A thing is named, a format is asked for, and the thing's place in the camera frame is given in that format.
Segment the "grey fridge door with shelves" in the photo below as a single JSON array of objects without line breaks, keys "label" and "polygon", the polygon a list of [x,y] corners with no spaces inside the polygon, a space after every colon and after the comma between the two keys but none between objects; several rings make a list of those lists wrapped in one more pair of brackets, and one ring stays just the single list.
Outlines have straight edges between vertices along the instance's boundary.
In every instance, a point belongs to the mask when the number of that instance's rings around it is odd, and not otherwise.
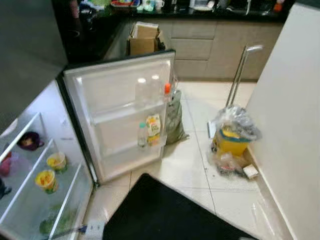
[{"label": "grey fridge door with shelves", "polygon": [[[96,181],[102,185],[162,157],[166,144],[167,103],[136,105],[138,78],[158,74],[174,93],[173,49],[150,54],[72,65],[62,71],[62,82],[81,128]],[[159,114],[158,144],[138,146],[138,126]]]}]

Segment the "clear plastic bag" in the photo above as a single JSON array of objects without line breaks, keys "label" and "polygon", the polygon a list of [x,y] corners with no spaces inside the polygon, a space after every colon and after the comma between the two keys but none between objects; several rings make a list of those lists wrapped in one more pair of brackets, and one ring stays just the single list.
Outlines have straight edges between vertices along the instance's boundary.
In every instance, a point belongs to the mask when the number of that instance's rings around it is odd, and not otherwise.
[{"label": "clear plastic bag", "polygon": [[250,117],[249,112],[243,107],[231,105],[222,108],[212,119],[217,129],[229,128],[241,137],[248,138],[252,142],[262,138],[262,132]]}]

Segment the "small white box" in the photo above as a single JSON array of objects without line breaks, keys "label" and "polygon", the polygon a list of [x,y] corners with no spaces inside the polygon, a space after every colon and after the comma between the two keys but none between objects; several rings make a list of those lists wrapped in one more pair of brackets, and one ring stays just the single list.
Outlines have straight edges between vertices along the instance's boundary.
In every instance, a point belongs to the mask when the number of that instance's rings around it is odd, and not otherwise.
[{"label": "small white box", "polygon": [[243,167],[242,171],[247,179],[254,179],[259,174],[259,170],[253,164]]}]

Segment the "crumpled plastic bag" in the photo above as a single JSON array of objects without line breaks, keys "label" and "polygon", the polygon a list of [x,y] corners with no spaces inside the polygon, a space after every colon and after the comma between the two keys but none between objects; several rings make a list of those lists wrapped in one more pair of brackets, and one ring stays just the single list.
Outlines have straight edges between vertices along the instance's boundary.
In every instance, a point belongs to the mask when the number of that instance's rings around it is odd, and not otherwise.
[{"label": "crumpled plastic bag", "polygon": [[249,178],[244,168],[250,166],[250,162],[243,156],[236,156],[231,153],[214,153],[213,161],[215,168],[222,176],[235,175],[240,178]]}]

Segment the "small orange bottle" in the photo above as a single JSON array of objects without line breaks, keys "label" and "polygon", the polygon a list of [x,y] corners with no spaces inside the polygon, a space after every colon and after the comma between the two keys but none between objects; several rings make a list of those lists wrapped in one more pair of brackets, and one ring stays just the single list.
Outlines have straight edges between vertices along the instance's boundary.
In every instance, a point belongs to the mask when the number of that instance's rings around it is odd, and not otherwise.
[{"label": "small orange bottle", "polygon": [[280,13],[282,9],[284,8],[284,2],[285,0],[275,0],[275,3],[272,7],[272,11],[274,13]]}]

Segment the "grey-green sack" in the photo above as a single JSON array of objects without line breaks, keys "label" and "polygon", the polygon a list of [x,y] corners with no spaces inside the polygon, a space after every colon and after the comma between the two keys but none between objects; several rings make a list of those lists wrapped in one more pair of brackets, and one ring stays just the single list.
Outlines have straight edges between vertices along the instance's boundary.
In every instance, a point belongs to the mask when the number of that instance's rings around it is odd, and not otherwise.
[{"label": "grey-green sack", "polygon": [[171,146],[189,138],[183,125],[182,91],[176,90],[167,103],[166,112],[166,146]]}]

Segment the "bottle with orange cap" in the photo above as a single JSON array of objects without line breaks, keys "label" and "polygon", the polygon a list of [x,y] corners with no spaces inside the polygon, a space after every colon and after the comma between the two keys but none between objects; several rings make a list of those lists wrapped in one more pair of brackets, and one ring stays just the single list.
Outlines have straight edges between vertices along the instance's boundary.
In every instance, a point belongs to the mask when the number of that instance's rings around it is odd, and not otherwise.
[{"label": "bottle with orange cap", "polygon": [[163,95],[162,95],[163,103],[165,104],[169,103],[172,100],[172,98],[173,98],[172,83],[167,82],[163,87]]}]

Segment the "white kitchen appliance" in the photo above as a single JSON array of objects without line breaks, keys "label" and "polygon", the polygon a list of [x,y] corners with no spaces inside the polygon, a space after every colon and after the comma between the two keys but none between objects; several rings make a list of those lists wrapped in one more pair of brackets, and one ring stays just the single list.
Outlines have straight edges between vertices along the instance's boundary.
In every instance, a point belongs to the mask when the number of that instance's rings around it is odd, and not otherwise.
[{"label": "white kitchen appliance", "polygon": [[196,11],[212,11],[215,0],[190,0],[190,7]]}]

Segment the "yellow juice carton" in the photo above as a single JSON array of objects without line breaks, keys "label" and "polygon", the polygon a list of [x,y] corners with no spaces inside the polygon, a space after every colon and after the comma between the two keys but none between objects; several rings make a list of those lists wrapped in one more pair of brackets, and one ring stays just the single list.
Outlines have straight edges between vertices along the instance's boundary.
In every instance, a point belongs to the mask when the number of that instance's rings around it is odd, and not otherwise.
[{"label": "yellow juice carton", "polygon": [[162,121],[159,114],[153,114],[146,117],[147,127],[147,145],[152,147],[156,146],[160,141],[160,135],[162,131]]}]

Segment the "small bottle with teal cap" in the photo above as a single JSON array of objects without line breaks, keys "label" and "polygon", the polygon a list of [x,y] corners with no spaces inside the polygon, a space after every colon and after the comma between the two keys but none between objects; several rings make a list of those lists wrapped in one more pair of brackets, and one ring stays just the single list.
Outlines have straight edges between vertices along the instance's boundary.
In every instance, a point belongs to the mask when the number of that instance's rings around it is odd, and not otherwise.
[{"label": "small bottle with teal cap", "polygon": [[144,122],[141,122],[138,125],[137,146],[141,148],[144,148],[147,146],[147,125]]}]

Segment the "brown cardboard box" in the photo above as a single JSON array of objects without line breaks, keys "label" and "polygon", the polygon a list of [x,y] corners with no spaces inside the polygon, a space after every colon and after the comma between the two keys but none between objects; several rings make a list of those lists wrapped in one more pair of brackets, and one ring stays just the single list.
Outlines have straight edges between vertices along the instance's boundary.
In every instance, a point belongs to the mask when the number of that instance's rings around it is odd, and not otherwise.
[{"label": "brown cardboard box", "polygon": [[166,50],[163,32],[157,23],[136,22],[126,41],[126,53],[130,56],[151,54]]}]

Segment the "black kitchen countertop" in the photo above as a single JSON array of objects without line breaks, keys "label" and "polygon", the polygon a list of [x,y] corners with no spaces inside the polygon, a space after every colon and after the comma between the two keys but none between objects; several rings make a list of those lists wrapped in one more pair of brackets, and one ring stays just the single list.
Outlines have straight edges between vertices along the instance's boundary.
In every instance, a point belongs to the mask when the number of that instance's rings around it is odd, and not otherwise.
[{"label": "black kitchen countertop", "polygon": [[112,46],[117,32],[128,21],[151,19],[284,23],[297,0],[283,0],[278,11],[275,10],[274,3],[270,5],[270,10],[258,10],[252,6],[249,11],[244,8],[197,11],[170,4],[159,11],[148,12],[135,7],[110,5],[96,10],[91,2],[82,3],[82,0],[52,2],[66,57],[72,64],[80,64],[102,60]]}]

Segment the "purple bowl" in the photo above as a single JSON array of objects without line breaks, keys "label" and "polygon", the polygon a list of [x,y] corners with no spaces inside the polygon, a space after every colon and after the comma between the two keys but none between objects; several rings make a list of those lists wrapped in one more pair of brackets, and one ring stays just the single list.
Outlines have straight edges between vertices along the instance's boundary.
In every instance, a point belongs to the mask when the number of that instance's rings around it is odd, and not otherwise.
[{"label": "purple bowl", "polygon": [[39,147],[44,146],[44,142],[41,139],[41,135],[35,131],[27,131],[21,137],[19,137],[17,146],[22,150],[36,151]]}]

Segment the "grey freezer door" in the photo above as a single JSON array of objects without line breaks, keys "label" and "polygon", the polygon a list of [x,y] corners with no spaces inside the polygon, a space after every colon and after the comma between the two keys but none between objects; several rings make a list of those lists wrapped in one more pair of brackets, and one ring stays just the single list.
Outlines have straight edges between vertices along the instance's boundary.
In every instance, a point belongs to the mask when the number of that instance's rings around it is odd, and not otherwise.
[{"label": "grey freezer door", "polygon": [[52,0],[0,0],[0,131],[66,65]]}]

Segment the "pink container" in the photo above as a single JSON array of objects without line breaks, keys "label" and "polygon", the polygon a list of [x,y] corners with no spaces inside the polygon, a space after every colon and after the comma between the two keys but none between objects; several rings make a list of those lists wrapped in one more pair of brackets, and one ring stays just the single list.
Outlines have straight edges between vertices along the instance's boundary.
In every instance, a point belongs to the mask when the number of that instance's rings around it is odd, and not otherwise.
[{"label": "pink container", "polygon": [[6,154],[5,158],[0,162],[0,176],[7,178],[11,172],[13,153],[9,152]]}]

